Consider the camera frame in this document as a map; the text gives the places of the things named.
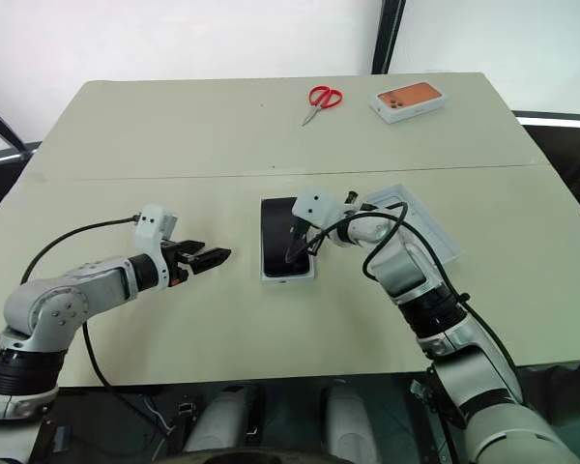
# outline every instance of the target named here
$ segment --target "scissors blade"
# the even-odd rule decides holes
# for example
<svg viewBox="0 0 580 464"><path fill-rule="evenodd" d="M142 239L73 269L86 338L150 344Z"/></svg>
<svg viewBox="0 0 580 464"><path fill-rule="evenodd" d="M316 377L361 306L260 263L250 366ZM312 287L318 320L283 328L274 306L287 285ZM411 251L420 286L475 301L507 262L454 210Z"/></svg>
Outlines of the scissors blade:
<svg viewBox="0 0 580 464"><path fill-rule="evenodd" d="M316 113L318 111L320 111L320 106L318 105L313 105L311 107L311 109L309 110L309 113L307 113L307 117L305 118L305 120L303 121L303 123L301 124L301 126L304 126L305 124L307 124L309 121L311 121L313 119L313 117L316 115Z"/></svg>

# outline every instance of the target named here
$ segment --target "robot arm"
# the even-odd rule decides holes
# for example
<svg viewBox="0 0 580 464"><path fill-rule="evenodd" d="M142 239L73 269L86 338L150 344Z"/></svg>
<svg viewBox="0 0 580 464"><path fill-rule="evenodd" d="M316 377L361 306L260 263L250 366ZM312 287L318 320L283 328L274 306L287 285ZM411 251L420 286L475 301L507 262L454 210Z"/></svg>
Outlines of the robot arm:
<svg viewBox="0 0 580 464"><path fill-rule="evenodd" d="M223 248L198 253L204 247L201 242L170 242L175 223L169 211L147 206L135 229L135 245L142 254L109 258L56 278L26 282L7 299L7 327L0 334L0 443L11 446L13 440L1 437L15 434L22 436L19 443L27 443L23 436L35 443L40 418L58 392L63 359L85 321L136 299L138 292L184 282L189 277L187 265L200 274L230 255ZM11 448L0 449L0 458L26 462L7 450ZM24 447L23 455L26 452L30 447Z"/></svg>
<svg viewBox="0 0 580 464"><path fill-rule="evenodd" d="M297 231L305 235L309 224L329 231L327 237L338 246L373 250L395 221L390 210L359 205L356 197L351 192L341 203L324 191L304 189L292 210L299 219L295 237ZM381 246L368 268L432 360L427 371L432 397L452 423L465 428L471 462L580 462L522 404L522 391L503 351L446 284L412 226L404 225Z"/></svg>

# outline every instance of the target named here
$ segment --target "white plastic tray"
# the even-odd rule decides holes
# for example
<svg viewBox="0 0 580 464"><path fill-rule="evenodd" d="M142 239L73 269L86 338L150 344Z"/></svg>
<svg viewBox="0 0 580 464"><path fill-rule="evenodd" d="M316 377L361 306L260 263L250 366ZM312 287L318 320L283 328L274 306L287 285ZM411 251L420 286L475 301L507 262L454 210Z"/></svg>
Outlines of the white plastic tray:
<svg viewBox="0 0 580 464"><path fill-rule="evenodd" d="M443 263L453 261L462 254L460 245L428 213L417 197L403 185L397 184L384 190L371 193L364 197L363 201L379 208L384 208L399 201L405 201L408 203L406 222L421 232L423 237L432 245L438 258Z"/></svg>

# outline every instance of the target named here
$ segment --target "red scissors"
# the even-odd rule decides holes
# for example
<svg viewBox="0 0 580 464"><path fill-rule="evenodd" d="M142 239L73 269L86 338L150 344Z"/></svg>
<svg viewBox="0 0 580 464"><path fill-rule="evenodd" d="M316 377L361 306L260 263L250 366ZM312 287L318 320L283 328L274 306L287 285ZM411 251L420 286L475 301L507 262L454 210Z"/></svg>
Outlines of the red scissors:
<svg viewBox="0 0 580 464"><path fill-rule="evenodd" d="M311 89L309 91L309 103L311 104L311 109L303 121L302 126L311 121L316 113L321 109L329 109L338 106L343 98L344 96L341 92L332 89L331 87L327 87L326 85L319 85Z"/></svg>

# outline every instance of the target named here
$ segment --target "white wall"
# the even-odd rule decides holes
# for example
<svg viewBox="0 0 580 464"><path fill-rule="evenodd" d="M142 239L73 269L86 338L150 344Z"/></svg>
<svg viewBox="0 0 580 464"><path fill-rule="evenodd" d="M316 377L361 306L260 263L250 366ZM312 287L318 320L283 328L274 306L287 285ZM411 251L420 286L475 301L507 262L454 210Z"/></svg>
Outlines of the white wall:
<svg viewBox="0 0 580 464"><path fill-rule="evenodd" d="M369 73L380 8L380 0L0 0L0 115L27 142L45 137L87 80Z"/></svg>
<svg viewBox="0 0 580 464"><path fill-rule="evenodd" d="M580 113L580 0L407 0L390 73L481 71L511 109Z"/></svg>

